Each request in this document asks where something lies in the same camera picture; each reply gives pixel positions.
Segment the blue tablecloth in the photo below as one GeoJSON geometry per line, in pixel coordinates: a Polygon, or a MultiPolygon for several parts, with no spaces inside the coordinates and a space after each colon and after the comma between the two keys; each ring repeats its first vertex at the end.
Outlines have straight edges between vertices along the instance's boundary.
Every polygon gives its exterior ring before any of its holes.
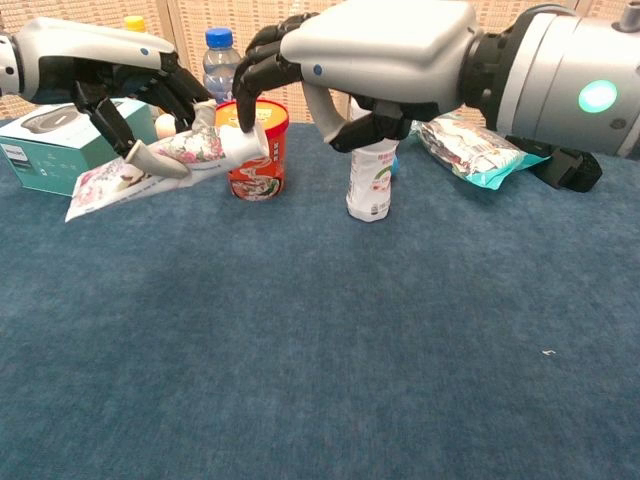
{"type": "Polygon", "coordinates": [[[0,160],[0,480],[640,480],[640,162],[580,194],[398,156],[370,224],[310,125],[258,203],[67,222],[0,160]]]}

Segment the bamboo folding screen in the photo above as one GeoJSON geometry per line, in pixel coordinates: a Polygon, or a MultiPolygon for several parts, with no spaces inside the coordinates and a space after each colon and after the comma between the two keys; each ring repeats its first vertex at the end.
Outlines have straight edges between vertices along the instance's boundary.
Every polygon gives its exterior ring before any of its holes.
{"type": "MultiPolygon", "coordinates": [[[[228,27],[242,53],[255,33],[292,15],[320,12],[341,0],[0,0],[0,30],[15,33],[36,17],[58,18],[115,28],[127,16],[141,16],[146,30],[176,47],[179,58],[197,78],[203,77],[205,31],[228,27]]],[[[554,3],[580,16],[618,19],[634,0],[468,0],[479,26],[499,33],[537,4],[554,3]]]]}

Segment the teal plastic snack package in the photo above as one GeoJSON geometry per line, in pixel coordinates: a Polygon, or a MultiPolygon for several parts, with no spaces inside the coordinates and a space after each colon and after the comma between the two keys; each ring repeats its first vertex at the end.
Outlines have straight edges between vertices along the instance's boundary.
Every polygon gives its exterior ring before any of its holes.
{"type": "Polygon", "coordinates": [[[483,189],[498,190],[510,174],[550,158],[528,153],[501,135],[455,114],[428,122],[414,121],[411,133],[456,177],[483,189]]]}

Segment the red instant noodle cup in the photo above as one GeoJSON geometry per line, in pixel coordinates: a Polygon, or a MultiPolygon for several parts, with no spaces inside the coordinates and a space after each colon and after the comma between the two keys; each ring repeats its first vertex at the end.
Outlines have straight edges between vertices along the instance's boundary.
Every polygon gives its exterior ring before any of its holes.
{"type": "Polygon", "coordinates": [[[269,156],[246,162],[227,174],[231,192],[248,201],[262,201],[279,194],[286,177],[288,110],[277,102],[259,99],[256,120],[265,130],[269,156]]]}

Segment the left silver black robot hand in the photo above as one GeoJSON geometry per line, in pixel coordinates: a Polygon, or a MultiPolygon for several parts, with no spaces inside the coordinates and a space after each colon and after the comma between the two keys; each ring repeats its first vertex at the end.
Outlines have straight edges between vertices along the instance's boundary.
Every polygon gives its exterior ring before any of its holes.
{"type": "Polygon", "coordinates": [[[114,99],[157,106],[183,132],[195,120],[196,104],[211,98],[174,45],[151,34],[38,17],[9,35],[20,68],[16,96],[35,105],[73,104],[121,158],[142,141],[114,99]]]}

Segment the blue-capped water bottle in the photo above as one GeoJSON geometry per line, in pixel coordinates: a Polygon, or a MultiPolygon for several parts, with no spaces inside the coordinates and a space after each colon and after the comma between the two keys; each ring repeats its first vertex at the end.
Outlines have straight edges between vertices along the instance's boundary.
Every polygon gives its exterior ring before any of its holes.
{"type": "Polygon", "coordinates": [[[235,71],[241,60],[234,48],[233,33],[227,27],[209,28],[205,41],[203,84],[217,104],[230,102],[235,71]]]}

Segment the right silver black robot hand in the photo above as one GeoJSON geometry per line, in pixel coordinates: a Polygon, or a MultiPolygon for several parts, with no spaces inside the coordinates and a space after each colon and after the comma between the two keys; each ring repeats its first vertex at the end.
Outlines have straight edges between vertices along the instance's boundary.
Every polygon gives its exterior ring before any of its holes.
{"type": "Polygon", "coordinates": [[[333,149],[402,140],[413,121],[462,105],[463,67],[478,35],[465,0],[343,0],[293,15],[259,30],[236,69],[240,128],[254,127],[263,93],[299,83],[333,149]]]}

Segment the floral white tube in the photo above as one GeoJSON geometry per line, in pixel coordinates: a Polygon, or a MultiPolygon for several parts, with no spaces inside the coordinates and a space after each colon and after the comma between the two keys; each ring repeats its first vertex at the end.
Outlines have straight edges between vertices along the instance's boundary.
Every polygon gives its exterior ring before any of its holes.
{"type": "Polygon", "coordinates": [[[66,213],[67,222],[119,203],[188,188],[267,156],[266,133],[222,126],[159,140],[138,141],[129,154],[81,174],[66,213]]]}

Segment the white yellow-capped drink bottle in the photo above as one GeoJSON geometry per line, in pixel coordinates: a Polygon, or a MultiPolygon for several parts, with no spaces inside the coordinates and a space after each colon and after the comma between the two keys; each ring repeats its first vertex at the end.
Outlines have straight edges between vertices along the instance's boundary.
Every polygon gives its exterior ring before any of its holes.
{"type": "Polygon", "coordinates": [[[353,218],[374,222],[388,215],[398,144],[397,140],[384,139],[352,151],[346,205],[353,218]]]}

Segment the teal cardboard box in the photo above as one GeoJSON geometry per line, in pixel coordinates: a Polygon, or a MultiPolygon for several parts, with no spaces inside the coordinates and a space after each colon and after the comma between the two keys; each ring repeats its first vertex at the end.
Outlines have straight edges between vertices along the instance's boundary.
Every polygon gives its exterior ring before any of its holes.
{"type": "Polygon", "coordinates": [[[69,196],[77,177],[116,158],[72,104],[45,105],[0,127],[0,158],[25,188],[69,196]]]}

